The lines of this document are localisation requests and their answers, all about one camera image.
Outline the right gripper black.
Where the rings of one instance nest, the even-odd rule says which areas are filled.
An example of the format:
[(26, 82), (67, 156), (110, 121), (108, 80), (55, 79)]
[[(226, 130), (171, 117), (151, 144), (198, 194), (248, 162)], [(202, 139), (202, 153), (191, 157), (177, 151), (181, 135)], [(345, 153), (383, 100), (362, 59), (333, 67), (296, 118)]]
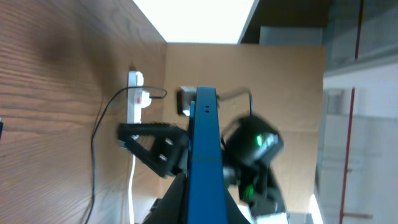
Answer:
[(122, 146), (160, 177), (188, 172), (188, 131), (167, 123), (121, 123)]

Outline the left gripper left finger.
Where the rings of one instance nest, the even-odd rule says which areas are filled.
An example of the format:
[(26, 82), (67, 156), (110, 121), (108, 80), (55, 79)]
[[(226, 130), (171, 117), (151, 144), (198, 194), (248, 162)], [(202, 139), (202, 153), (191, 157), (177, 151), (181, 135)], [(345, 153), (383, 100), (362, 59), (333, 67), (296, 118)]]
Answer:
[(187, 222), (187, 176), (178, 174), (143, 224), (184, 224)]

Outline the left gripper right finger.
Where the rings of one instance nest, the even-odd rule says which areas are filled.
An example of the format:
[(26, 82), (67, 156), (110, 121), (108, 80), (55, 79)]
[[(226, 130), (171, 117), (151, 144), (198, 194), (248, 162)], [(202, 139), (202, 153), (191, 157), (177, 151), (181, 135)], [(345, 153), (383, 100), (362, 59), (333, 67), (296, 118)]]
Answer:
[(231, 194), (226, 187), (224, 188), (224, 197), (228, 224), (250, 224), (250, 222), (239, 210), (237, 204), (233, 200)]

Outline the blue Galaxy smartphone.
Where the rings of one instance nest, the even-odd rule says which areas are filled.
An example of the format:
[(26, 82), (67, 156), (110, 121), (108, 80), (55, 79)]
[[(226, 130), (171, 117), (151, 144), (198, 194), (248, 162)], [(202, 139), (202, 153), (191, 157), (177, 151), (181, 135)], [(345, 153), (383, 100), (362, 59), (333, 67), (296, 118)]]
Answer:
[(190, 109), (187, 223), (227, 223), (216, 89), (199, 86)]

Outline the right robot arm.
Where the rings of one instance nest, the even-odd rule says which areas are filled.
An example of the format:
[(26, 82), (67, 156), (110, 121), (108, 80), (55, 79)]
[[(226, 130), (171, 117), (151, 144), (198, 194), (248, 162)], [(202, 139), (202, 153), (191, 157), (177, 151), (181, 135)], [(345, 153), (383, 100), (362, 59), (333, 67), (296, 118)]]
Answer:
[[(225, 186), (236, 185), (239, 198), (253, 217), (284, 213), (284, 198), (271, 170), (271, 160), (283, 148), (279, 132), (256, 115), (237, 118), (236, 130), (221, 140)], [(188, 171), (188, 131), (168, 123), (124, 124), (118, 139), (158, 176)]]

